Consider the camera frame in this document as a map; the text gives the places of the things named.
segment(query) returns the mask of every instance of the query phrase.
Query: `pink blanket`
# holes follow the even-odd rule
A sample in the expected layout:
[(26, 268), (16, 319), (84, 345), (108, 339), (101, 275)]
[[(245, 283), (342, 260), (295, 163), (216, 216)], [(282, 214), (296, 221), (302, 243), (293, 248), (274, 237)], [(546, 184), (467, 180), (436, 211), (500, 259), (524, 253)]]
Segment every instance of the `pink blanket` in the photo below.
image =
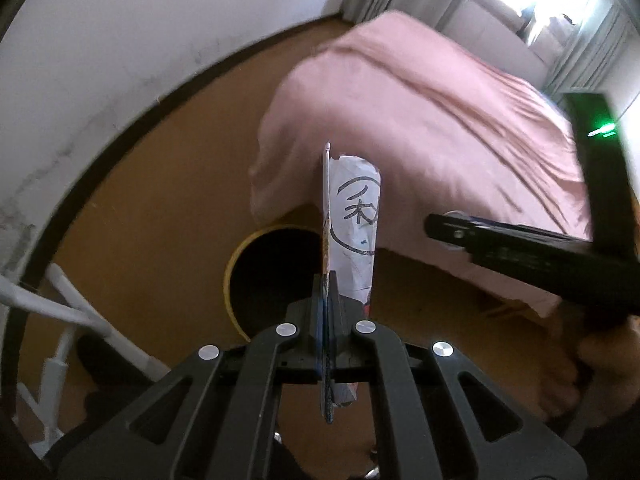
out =
[(558, 298), (471, 264), (423, 233), (429, 213), (587, 238), (571, 127), (527, 82), (400, 12), (326, 44), (283, 81), (258, 132), (252, 212), (270, 222), (320, 203), (321, 153), (359, 155), (382, 175), (378, 246), (546, 315)]

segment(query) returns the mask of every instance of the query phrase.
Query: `human hand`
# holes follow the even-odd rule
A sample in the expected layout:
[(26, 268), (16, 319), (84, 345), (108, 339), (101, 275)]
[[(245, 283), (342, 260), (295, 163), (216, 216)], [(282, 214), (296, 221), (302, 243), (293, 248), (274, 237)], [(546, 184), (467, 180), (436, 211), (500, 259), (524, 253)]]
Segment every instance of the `human hand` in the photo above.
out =
[(624, 325), (603, 333), (593, 333), (579, 341), (570, 355), (561, 340), (562, 322), (553, 318), (542, 357), (539, 404), (546, 415), (561, 416), (580, 402), (575, 386), (578, 378), (576, 359), (590, 366), (598, 376), (598, 394), (590, 426), (602, 426), (622, 415), (640, 398), (640, 333), (629, 319)]

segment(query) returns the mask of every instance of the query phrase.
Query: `brown floor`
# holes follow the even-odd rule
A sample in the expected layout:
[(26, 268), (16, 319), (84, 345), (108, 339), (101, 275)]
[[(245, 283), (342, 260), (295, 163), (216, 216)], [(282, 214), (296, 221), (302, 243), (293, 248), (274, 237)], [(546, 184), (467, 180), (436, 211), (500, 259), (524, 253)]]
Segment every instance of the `brown floor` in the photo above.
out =
[[(257, 153), (258, 123), (282, 77), (347, 28), (324, 22), (215, 80), (114, 168), (69, 229), (56, 263), (116, 327), (167, 364), (203, 344), (242, 342), (224, 309), (222, 276), (235, 247), (256, 229), (247, 170)], [(303, 208), (288, 220), (318, 226), (319, 215)], [(376, 255), (374, 319), (413, 343), (450, 340), (535, 411), (542, 331), (519, 317), (488, 319), (481, 298), (436, 269), (388, 251)], [(32, 390), (59, 333), (59, 324), (30, 317), (20, 378)], [(63, 430), (82, 420), (81, 399), (91, 389), (72, 356)], [(358, 402), (338, 410), (327, 426), (316, 388), (285, 389), (284, 442), (319, 479), (347, 478), (369, 466), (374, 436), (367, 397), (361, 386)]]

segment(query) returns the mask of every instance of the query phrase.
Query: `silver screw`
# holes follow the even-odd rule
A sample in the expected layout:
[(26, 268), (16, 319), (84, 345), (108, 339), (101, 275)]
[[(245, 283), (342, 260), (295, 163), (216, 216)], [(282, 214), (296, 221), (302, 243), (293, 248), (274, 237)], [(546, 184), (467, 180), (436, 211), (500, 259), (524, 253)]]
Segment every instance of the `silver screw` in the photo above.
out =
[(215, 345), (204, 345), (200, 350), (198, 350), (198, 357), (200, 359), (204, 359), (205, 361), (215, 359), (219, 355), (220, 350)]
[(356, 330), (361, 334), (370, 334), (376, 329), (376, 324), (368, 319), (363, 319), (356, 323)]
[(276, 327), (276, 332), (278, 333), (278, 335), (281, 335), (284, 337), (294, 335), (296, 333), (296, 330), (298, 329), (293, 323), (280, 323)]
[(440, 357), (449, 357), (453, 354), (453, 346), (444, 341), (438, 341), (433, 345), (433, 353)]

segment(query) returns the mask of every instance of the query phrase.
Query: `triangular cutout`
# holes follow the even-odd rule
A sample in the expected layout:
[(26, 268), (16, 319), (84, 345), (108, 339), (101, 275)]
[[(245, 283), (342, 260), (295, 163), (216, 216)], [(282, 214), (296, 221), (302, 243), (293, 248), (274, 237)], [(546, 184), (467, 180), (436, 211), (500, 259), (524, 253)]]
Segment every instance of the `triangular cutout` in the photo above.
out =
[(495, 442), (522, 426), (520, 418), (473, 375), (464, 372), (458, 380), (486, 441)]
[(129, 427), (131, 431), (154, 444), (162, 444), (180, 411), (193, 380), (183, 378), (171, 390), (142, 413)]

